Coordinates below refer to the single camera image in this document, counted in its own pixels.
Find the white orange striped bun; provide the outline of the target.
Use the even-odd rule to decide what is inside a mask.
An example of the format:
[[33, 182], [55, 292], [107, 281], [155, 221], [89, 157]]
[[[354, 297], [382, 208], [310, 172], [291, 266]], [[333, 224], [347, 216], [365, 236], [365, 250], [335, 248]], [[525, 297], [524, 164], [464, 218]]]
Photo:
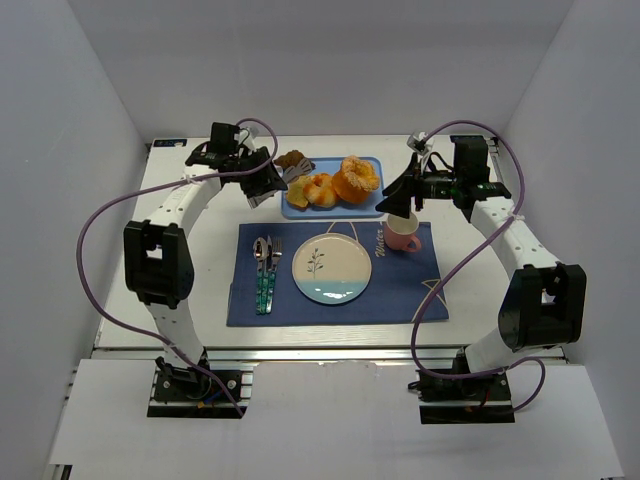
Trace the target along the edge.
[[338, 202], [332, 176], [327, 173], [310, 176], [303, 187], [303, 194], [311, 205], [320, 208], [333, 208]]

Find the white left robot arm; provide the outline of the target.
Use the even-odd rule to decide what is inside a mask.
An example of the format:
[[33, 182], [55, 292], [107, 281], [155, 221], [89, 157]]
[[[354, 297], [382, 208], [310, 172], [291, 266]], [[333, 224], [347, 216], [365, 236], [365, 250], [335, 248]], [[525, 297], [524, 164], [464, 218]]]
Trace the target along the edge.
[[162, 363], [176, 369], [205, 366], [187, 298], [195, 270], [188, 236], [210, 201], [236, 183], [254, 209], [287, 184], [273, 164], [274, 154], [257, 147], [255, 118], [213, 123], [210, 138], [185, 161], [180, 182], [146, 219], [124, 229], [125, 283], [152, 315], [164, 338]]

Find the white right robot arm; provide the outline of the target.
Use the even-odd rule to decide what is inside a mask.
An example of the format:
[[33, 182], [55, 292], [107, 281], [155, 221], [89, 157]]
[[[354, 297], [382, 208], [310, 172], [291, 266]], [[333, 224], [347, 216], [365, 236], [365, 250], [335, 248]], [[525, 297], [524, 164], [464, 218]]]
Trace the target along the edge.
[[376, 209], [387, 216], [387, 244], [411, 236], [415, 214], [425, 200], [450, 200], [491, 247], [510, 283], [499, 310], [498, 325], [464, 348], [447, 380], [497, 375], [531, 359], [533, 353], [577, 341], [581, 334], [586, 274], [578, 265], [562, 263], [538, 241], [501, 182], [490, 176], [502, 142], [481, 135], [453, 135], [454, 159], [438, 170], [429, 145], [431, 137], [418, 132], [407, 144], [412, 157], [404, 172], [382, 192]]

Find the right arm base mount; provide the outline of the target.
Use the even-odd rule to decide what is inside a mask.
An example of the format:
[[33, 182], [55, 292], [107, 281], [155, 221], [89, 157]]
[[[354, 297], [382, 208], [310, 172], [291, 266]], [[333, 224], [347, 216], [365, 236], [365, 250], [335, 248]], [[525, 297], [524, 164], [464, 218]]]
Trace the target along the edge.
[[407, 385], [418, 395], [423, 425], [480, 425], [515, 422], [505, 374], [445, 380], [417, 373]]

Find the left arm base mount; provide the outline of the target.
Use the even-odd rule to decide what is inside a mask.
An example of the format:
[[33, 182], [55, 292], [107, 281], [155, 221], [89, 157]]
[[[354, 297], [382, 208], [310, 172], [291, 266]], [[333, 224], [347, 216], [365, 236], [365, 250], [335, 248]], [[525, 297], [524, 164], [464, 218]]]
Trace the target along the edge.
[[[245, 413], [253, 383], [249, 370], [215, 370], [240, 410]], [[148, 418], [240, 419], [241, 415], [229, 401], [222, 388], [213, 380], [194, 392], [186, 392], [178, 382], [160, 370], [155, 372], [147, 407]]]

